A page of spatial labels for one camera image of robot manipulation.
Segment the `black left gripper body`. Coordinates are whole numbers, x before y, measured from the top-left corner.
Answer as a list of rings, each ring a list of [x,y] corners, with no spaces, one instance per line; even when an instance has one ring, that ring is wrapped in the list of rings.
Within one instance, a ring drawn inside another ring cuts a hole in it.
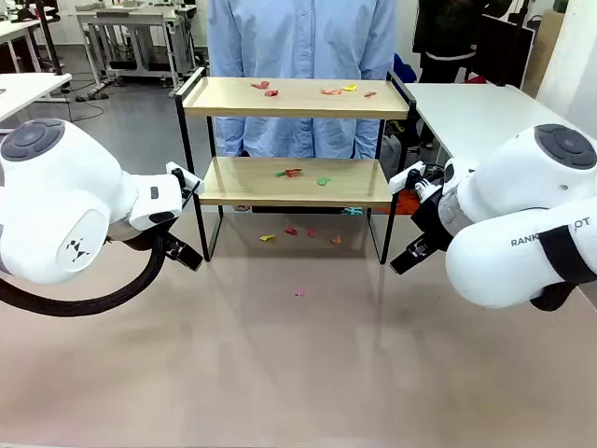
[[[165,253],[169,259],[181,259],[184,250],[187,246],[186,243],[179,240],[174,235],[167,233],[164,236]]]

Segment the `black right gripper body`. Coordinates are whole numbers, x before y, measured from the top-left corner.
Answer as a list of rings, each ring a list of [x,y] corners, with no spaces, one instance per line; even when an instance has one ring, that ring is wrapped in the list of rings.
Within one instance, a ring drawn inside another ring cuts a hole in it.
[[[439,217],[438,207],[441,196],[441,193],[434,193],[425,199],[410,217],[422,232],[415,241],[415,245],[417,249],[422,249],[422,254],[425,255],[431,255],[438,250],[445,252],[453,239]]]

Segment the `orange cloth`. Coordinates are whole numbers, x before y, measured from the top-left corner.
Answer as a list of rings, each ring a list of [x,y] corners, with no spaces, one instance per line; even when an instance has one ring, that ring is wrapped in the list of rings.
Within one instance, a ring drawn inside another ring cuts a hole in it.
[[[420,207],[418,195],[410,190],[402,190],[398,195],[397,215],[412,216]]]

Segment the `grey plastic bin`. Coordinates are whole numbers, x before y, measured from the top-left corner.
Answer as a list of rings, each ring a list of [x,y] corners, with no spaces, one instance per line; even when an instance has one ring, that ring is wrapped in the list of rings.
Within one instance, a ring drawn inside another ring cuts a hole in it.
[[[398,165],[401,152],[401,143],[395,135],[385,135],[382,138],[380,164],[387,180],[399,172]]]

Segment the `large white table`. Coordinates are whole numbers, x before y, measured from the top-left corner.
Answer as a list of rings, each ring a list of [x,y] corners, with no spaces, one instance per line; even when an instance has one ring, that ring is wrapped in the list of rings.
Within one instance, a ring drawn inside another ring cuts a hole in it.
[[[517,133],[538,124],[575,126],[526,93],[506,85],[420,84],[407,88],[442,148],[476,165]]]

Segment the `blue object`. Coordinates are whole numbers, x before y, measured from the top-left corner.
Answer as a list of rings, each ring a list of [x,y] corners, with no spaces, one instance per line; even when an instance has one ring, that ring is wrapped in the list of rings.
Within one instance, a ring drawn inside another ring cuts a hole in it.
[[[404,63],[400,56],[394,55],[393,71],[403,83],[414,83],[417,81],[417,75],[412,67]]]

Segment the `black monitor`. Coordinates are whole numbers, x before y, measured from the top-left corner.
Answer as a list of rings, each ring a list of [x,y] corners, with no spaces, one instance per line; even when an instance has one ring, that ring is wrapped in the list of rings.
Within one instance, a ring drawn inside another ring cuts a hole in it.
[[[535,32],[488,15],[482,15],[479,22],[477,50],[471,70],[487,81],[498,84],[522,86]]]

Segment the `person in black clothes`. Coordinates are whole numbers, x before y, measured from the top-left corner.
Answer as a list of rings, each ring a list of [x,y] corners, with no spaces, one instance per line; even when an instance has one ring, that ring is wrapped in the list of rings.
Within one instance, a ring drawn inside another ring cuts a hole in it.
[[[512,0],[419,0],[412,51],[421,83],[453,83],[476,54],[483,15],[503,17]]]

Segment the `brown cardboard sheet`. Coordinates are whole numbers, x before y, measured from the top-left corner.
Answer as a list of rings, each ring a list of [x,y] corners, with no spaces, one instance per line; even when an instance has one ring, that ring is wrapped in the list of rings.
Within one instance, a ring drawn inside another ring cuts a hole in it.
[[[553,10],[546,10],[542,15],[521,87],[523,92],[533,98],[538,94],[546,74],[563,19],[563,13]]]

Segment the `white board panel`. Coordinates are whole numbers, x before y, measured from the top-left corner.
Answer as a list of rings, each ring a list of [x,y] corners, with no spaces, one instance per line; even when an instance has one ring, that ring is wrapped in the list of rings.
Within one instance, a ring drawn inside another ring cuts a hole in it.
[[[569,0],[536,99],[597,138],[597,0]]]

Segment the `white rounded side table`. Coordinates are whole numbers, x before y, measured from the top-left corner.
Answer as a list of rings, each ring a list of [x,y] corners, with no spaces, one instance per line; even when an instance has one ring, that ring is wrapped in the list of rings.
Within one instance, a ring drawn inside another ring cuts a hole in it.
[[[0,122],[27,105],[59,89],[72,79],[71,74],[50,73],[0,74]]]

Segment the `person in blue shirt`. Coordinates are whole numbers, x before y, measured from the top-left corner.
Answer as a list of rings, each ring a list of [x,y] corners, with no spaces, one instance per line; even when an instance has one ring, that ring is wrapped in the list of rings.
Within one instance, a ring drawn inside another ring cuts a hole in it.
[[[208,0],[213,77],[383,79],[395,54],[396,0]],[[373,119],[218,117],[226,157],[372,159]]]

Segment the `grey-white background workbench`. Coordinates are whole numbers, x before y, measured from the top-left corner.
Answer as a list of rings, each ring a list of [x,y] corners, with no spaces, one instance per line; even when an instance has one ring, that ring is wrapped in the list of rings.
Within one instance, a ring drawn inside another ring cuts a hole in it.
[[[76,8],[94,78],[89,97],[125,77],[158,78],[177,90],[197,60],[186,0],[96,0]]]

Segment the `black stand pole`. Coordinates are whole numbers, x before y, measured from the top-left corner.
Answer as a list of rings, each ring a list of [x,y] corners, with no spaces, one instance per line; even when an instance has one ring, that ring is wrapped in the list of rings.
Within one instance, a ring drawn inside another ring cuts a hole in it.
[[[46,17],[44,0],[35,0],[35,6],[36,6],[38,19],[40,20],[40,23],[41,23],[41,29],[43,32],[43,36],[45,38],[46,50],[47,50],[48,56],[50,58],[54,73],[58,76],[61,76],[62,68],[60,66],[59,58],[57,56],[57,52],[56,52],[56,49],[54,47],[54,43],[53,43],[53,40],[51,37],[49,24],[48,24],[48,20]]]

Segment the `white background desk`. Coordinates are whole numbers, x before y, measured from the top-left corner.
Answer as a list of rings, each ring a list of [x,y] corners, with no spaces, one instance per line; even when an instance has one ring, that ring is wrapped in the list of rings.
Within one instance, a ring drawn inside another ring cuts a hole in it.
[[[25,39],[34,70],[37,73],[42,72],[32,38],[32,30],[34,28],[38,28],[39,26],[40,20],[22,22],[0,21],[0,45],[8,45],[9,54],[17,73],[21,72],[21,68],[17,60],[17,54],[13,47],[13,42],[19,38]]]

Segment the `two-tier wooden black-frame shelf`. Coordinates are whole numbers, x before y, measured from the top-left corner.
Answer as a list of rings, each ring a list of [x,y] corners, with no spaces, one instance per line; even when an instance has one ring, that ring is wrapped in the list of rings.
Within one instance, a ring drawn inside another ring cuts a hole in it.
[[[215,117],[265,117],[292,119],[374,119],[379,123],[377,136],[383,137],[391,120],[412,121],[416,101],[396,76],[389,72],[384,80],[357,80],[357,89],[340,95],[324,95],[321,89],[340,90],[341,79],[273,78],[266,90],[252,87],[250,77],[207,77],[198,69],[174,96],[186,164],[193,171],[194,160],[187,118],[205,118],[211,162],[203,179],[204,193],[194,195],[201,252],[206,260],[214,254],[218,230],[208,233],[202,207],[245,204],[257,207],[299,207],[340,209],[362,207],[389,210],[386,230],[374,247],[380,263],[385,263],[391,242],[398,195],[391,195],[377,158],[298,159],[298,158],[229,158],[215,150]],[[277,90],[275,97],[265,92]],[[366,98],[368,91],[377,92]],[[301,169],[294,177],[276,176],[290,169]],[[328,177],[325,186],[317,180]]]

